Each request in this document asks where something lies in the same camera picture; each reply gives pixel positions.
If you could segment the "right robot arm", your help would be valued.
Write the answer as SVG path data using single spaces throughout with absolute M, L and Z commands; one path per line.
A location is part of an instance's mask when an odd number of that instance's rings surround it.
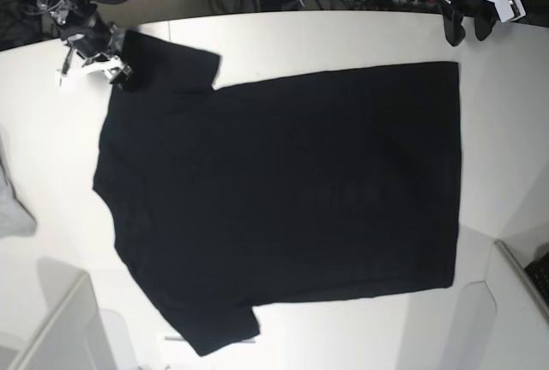
M 37 0 L 36 13 L 48 15 L 68 48 L 59 79 L 102 74 L 116 87 L 123 87 L 133 75 L 122 52 L 125 31 L 105 22 L 100 3 L 119 5 L 129 0 Z

